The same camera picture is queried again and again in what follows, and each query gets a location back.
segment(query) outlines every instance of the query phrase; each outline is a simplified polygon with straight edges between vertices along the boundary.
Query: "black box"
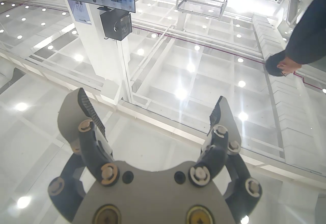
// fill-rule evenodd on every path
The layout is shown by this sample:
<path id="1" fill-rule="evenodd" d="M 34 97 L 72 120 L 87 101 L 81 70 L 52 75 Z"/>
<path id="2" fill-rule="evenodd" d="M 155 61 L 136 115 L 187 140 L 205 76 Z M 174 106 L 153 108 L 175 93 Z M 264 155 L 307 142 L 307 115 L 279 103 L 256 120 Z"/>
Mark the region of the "black box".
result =
<path id="1" fill-rule="evenodd" d="M 131 15 L 129 11 L 113 9 L 100 15 L 106 37 L 122 41 L 132 33 Z"/>

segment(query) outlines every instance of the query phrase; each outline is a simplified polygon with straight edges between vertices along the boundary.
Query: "sign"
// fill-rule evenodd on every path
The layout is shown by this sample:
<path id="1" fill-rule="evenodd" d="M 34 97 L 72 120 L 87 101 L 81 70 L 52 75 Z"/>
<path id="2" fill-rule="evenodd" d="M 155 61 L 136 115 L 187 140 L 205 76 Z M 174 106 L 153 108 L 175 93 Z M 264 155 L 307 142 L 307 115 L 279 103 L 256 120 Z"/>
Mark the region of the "sign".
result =
<path id="1" fill-rule="evenodd" d="M 87 25 L 92 25 L 88 21 L 91 21 L 86 8 L 85 3 L 80 1 L 68 0 L 72 15 L 77 22 L 85 23 Z"/>

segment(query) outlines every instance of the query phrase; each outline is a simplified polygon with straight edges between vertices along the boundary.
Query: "ceiling light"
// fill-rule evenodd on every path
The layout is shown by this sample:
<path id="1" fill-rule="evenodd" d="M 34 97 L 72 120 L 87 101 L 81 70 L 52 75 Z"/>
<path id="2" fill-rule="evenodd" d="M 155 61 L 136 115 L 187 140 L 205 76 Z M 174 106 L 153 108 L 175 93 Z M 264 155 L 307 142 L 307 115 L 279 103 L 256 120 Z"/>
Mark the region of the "ceiling light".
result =
<path id="1" fill-rule="evenodd" d="M 243 88 L 245 85 L 246 85 L 246 82 L 244 82 L 244 81 L 239 81 L 239 83 L 238 83 L 238 86 L 240 88 Z"/>
<path id="2" fill-rule="evenodd" d="M 245 112 L 241 112 L 239 115 L 238 115 L 238 118 L 241 120 L 241 121 L 246 121 L 248 119 L 248 115 L 245 113 Z"/>
<path id="3" fill-rule="evenodd" d="M 31 201 L 30 197 L 26 197 L 26 196 L 20 197 L 17 201 L 17 207 L 19 209 L 24 209 L 29 205 L 30 201 Z"/>
<path id="4" fill-rule="evenodd" d="M 187 65 L 187 70 L 191 73 L 193 73 L 195 71 L 196 67 L 191 63 L 189 62 L 189 64 Z"/>
<path id="5" fill-rule="evenodd" d="M 138 49 L 137 54 L 140 56 L 144 55 L 144 50 L 142 48 Z"/>
<path id="6" fill-rule="evenodd" d="M 174 94 L 181 101 L 187 97 L 187 91 L 184 88 L 178 88 Z"/>
<path id="7" fill-rule="evenodd" d="M 249 217 L 245 216 L 242 220 L 241 220 L 241 224 L 248 224 L 249 223 Z"/>
<path id="8" fill-rule="evenodd" d="M 84 59 L 84 57 L 82 55 L 78 54 L 78 55 L 75 56 L 75 60 L 78 61 L 78 62 L 82 62 L 83 59 Z"/>
<path id="9" fill-rule="evenodd" d="M 16 105 L 16 110 L 18 111 L 25 111 L 27 109 L 27 104 L 26 103 L 19 103 Z"/>

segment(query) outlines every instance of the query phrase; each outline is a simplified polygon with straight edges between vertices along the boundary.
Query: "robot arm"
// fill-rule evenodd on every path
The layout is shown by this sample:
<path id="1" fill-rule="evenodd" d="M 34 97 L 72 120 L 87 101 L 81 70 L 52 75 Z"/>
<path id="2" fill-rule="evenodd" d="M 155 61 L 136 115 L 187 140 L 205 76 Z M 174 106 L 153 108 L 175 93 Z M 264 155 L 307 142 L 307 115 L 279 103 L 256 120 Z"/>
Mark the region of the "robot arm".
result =
<path id="1" fill-rule="evenodd" d="M 258 203 L 262 188 L 239 155 L 241 139 L 230 107 L 220 97 L 211 130 L 197 162 L 148 172 L 114 161 L 105 128 L 83 89 L 67 95 L 58 126 L 73 149 L 48 193 L 71 223 L 238 224 Z M 231 177 L 224 196 L 212 182 L 227 167 Z M 96 178 L 85 193 L 80 176 L 87 167 Z"/>

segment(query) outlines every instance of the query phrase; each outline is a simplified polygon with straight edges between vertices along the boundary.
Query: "black hair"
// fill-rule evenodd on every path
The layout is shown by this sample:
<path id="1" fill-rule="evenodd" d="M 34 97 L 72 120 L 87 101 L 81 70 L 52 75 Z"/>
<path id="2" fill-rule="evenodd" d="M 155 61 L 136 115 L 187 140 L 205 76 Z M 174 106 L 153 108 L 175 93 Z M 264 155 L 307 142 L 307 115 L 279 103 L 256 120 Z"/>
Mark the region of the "black hair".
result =
<path id="1" fill-rule="evenodd" d="M 272 76 L 283 76 L 282 69 L 278 68 L 277 65 L 285 59 L 285 50 L 270 56 L 266 62 L 266 70 Z"/>

